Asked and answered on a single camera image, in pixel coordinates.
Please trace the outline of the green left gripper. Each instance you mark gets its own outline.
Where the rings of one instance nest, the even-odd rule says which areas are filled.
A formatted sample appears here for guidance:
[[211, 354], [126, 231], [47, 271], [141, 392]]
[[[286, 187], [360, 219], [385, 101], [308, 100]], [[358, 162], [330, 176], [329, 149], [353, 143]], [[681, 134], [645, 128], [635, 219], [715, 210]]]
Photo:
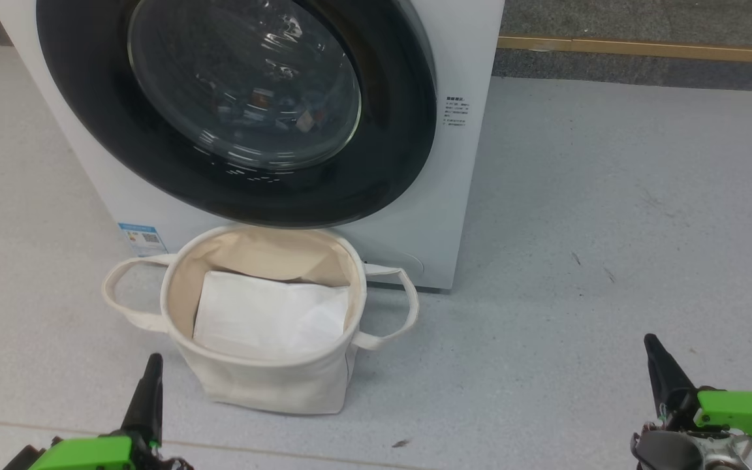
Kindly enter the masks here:
[[47, 448], [25, 446], [4, 470], [194, 470], [184, 458], [158, 455], [163, 428], [163, 357], [148, 358], [123, 417], [127, 435], [60, 439]]

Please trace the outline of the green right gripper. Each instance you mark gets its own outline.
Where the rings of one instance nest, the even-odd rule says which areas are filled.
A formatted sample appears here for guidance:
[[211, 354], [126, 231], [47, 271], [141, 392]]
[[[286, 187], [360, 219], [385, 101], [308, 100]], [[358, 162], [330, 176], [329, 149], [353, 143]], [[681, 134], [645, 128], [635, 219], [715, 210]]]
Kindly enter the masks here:
[[631, 439], [636, 470], [752, 470], [752, 392], [698, 390], [656, 334], [645, 334], [659, 424]]

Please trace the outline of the black round glass washer door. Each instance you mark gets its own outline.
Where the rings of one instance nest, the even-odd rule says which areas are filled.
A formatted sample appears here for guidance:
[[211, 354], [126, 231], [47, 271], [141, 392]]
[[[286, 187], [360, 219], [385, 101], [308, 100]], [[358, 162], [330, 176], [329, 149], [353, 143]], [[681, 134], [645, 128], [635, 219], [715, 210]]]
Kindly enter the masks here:
[[[435, 75], [402, 0], [38, 0], [46, 65], [87, 131], [182, 202], [264, 227], [382, 210], [429, 158]], [[222, 125], [218, 92], [316, 90], [317, 132]]]

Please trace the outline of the blue orange patterned garment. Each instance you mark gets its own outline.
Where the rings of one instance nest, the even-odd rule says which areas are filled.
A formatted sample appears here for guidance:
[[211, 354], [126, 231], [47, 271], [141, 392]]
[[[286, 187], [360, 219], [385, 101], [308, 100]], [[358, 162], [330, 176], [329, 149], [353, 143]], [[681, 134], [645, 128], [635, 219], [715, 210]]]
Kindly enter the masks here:
[[344, 110], [331, 93], [316, 90], [271, 90], [253, 88], [248, 92], [218, 92], [212, 110], [222, 125], [244, 127], [259, 132], [317, 132]]

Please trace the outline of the cream canvas laundry basket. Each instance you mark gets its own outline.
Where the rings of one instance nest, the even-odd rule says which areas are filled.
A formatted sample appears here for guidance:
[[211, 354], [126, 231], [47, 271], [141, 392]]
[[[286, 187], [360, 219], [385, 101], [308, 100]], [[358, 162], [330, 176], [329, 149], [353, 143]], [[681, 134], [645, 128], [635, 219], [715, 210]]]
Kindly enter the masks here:
[[[159, 312], [124, 306], [116, 285], [138, 264], [165, 266]], [[262, 361], [221, 354], [192, 338], [200, 295], [209, 272], [241, 274], [282, 283], [349, 288], [342, 336], [329, 348], [300, 359]], [[395, 276], [405, 289], [408, 313], [399, 330], [374, 336], [359, 328], [372, 276]], [[130, 258], [108, 272], [102, 297], [137, 328], [167, 334], [206, 395], [221, 403], [289, 415], [328, 415], [342, 410], [359, 350], [376, 351], [414, 327], [420, 300], [403, 268], [367, 264], [345, 238], [325, 230], [287, 231], [224, 226], [185, 244], [176, 254]]]

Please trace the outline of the white front-load washing machine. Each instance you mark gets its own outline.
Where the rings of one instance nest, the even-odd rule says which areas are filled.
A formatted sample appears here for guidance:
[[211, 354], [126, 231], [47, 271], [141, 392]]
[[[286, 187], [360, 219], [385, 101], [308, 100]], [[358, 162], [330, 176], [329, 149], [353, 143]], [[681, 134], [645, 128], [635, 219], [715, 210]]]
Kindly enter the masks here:
[[[46, 65], [37, 1], [0, 0], [0, 22], [114, 222], [155, 227], [169, 253], [178, 252], [201, 232], [238, 222], [150, 184], [86, 130]], [[418, 288], [450, 290], [505, 0], [402, 1], [409, 6], [418, 37], [424, 39], [435, 75], [437, 124], [428, 160], [412, 185], [382, 210], [353, 222], [311, 228], [328, 228], [346, 238], [367, 264], [403, 268]], [[469, 101], [466, 126], [443, 125], [448, 96]]]

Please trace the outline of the white folded sheet liner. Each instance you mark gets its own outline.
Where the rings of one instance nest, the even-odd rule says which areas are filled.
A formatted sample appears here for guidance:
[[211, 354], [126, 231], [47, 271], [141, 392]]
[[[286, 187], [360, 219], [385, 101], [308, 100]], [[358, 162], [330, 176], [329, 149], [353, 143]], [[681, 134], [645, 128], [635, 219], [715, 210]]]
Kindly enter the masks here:
[[192, 338], [217, 353], [262, 361], [300, 359], [343, 334], [349, 288], [206, 274]]

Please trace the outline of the blue energy label sticker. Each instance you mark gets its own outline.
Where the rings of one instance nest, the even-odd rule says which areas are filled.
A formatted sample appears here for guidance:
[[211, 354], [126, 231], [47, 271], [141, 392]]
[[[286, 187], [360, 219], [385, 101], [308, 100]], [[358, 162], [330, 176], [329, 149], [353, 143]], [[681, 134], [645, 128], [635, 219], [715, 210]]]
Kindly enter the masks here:
[[155, 227], [118, 223], [117, 226], [128, 239], [138, 258], [147, 258], [169, 253]]

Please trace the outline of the wooden floor trim strip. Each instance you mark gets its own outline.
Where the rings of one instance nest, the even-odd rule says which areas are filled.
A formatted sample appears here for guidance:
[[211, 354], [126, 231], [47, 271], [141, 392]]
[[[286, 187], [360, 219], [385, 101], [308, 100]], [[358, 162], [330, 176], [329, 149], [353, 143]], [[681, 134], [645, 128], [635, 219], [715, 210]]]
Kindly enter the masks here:
[[707, 61], [752, 63], [752, 47], [710, 44], [676, 44], [591, 37], [543, 37], [530, 35], [499, 35], [501, 50], [534, 52], [573, 52], [646, 57], [676, 57]]

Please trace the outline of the small printed text sticker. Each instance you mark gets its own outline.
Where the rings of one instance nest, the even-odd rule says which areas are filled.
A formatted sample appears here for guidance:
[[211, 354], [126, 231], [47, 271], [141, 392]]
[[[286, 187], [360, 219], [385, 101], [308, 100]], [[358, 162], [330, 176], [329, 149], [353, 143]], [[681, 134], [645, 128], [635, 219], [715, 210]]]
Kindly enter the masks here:
[[468, 124], [471, 105], [463, 97], [448, 96], [443, 104], [442, 122], [444, 126], [463, 127]]

